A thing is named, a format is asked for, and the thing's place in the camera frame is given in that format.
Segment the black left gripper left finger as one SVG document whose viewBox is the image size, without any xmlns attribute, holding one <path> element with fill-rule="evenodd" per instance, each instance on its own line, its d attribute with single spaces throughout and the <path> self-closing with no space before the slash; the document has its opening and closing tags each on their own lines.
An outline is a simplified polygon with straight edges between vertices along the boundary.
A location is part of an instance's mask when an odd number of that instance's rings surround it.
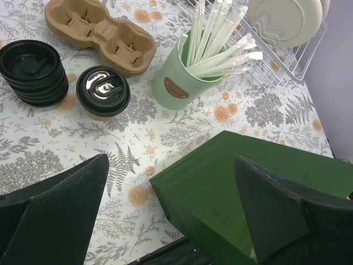
<svg viewBox="0 0 353 265">
<path fill-rule="evenodd" d="M 83 264 L 108 171 L 96 155 L 1 195 L 1 264 Z"/>
</svg>

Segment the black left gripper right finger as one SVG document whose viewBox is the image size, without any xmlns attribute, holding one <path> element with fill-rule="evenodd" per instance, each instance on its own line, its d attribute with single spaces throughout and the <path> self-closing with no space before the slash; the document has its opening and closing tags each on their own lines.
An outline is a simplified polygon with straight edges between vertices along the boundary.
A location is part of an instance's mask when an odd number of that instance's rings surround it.
<svg viewBox="0 0 353 265">
<path fill-rule="evenodd" d="M 352 264 L 352 201 L 243 156 L 234 175 L 258 264 Z"/>
</svg>

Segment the green paper bag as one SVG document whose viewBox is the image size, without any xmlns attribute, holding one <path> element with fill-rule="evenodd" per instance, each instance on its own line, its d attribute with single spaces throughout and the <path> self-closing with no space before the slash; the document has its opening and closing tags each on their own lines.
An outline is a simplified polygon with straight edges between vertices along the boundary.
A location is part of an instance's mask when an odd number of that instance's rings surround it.
<svg viewBox="0 0 353 265">
<path fill-rule="evenodd" d="M 234 175 L 237 156 L 329 195 L 352 192 L 350 163 L 219 133 L 151 179 L 169 222 L 216 264 L 258 264 Z"/>
</svg>

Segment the brown paper coffee cup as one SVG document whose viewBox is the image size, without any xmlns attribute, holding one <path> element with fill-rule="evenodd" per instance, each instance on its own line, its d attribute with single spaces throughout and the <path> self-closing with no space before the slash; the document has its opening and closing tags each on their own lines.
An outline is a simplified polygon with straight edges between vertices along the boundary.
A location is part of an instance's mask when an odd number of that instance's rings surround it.
<svg viewBox="0 0 353 265">
<path fill-rule="evenodd" d="M 99 115 L 95 115 L 92 114 L 90 112 L 87 113 L 92 119 L 97 120 L 97 121 L 108 121 L 110 119 L 112 119 L 114 116 L 99 116 Z"/>
</svg>

